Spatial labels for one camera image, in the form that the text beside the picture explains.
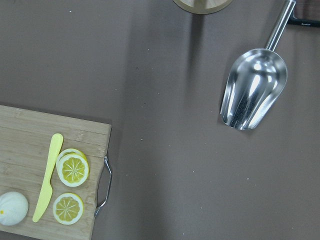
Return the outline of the metal ice scoop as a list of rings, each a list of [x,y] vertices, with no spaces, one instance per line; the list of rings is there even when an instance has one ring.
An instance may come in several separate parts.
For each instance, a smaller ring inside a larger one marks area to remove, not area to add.
[[[295,5],[294,0],[284,2],[265,47],[251,49],[233,63],[220,107],[227,126],[256,128],[285,88],[287,65],[275,49]]]

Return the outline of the hidden back lemon slice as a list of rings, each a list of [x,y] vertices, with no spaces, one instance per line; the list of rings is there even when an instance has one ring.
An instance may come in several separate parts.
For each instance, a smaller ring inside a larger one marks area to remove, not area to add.
[[[87,160],[86,155],[82,151],[75,149],[75,148],[67,148],[59,153],[57,160],[56,160],[56,163],[58,164],[60,162],[61,158],[64,157],[65,155],[68,155],[68,154],[77,154],[77,155],[83,157],[85,160]]]

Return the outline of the upper lemon slice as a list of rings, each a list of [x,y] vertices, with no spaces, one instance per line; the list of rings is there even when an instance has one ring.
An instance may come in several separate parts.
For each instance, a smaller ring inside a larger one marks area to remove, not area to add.
[[[87,159],[76,153],[64,155],[58,162],[57,173],[60,181],[68,187],[78,187],[89,177]]]

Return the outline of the yellow plastic knife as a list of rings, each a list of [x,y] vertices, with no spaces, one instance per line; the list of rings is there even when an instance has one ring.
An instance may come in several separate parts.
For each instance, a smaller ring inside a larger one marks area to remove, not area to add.
[[[38,196],[37,204],[35,207],[35,211],[32,216],[32,221],[34,223],[37,223],[41,219],[41,217],[45,213],[50,203],[50,200],[53,194],[53,188],[51,186],[51,178],[52,178],[54,167],[56,165],[58,155],[60,154],[60,151],[63,145],[63,141],[64,141],[64,138],[60,133],[55,133],[51,137],[44,177],[43,177],[40,193]]]

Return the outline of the wooden cutting board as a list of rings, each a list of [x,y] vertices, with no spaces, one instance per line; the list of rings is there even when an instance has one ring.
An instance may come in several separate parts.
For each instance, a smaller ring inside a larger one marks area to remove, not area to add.
[[[20,192],[28,200],[26,217],[12,226],[2,225],[0,231],[39,240],[89,240],[92,237],[97,207],[97,191],[108,151],[111,125],[10,106],[0,108],[0,191]],[[89,164],[88,179],[77,187],[62,183],[53,172],[51,200],[64,193],[81,197],[84,212],[71,225],[57,222],[53,206],[48,205],[38,222],[32,217],[40,194],[51,138],[63,136],[63,149],[82,151]]]

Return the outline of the wooden mug tree stand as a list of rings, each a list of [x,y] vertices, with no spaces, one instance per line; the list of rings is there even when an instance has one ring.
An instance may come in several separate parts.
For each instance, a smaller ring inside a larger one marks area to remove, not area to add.
[[[181,9],[198,15],[216,13],[228,7],[233,0],[173,0]]]

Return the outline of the lower lemon slice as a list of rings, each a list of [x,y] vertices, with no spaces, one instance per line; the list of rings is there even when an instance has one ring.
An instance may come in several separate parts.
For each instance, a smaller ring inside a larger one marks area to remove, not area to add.
[[[84,213],[84,203],[75,193],[63,193],[53,203],[52,212],[55,220],[63,225],[73,225]]]

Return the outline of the black box at edge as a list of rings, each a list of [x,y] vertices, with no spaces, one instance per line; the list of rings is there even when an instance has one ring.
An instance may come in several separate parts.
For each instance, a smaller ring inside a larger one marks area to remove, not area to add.
[[[320,13],[308,8],[294,8],[287,23],[306,27],[320,27]]]

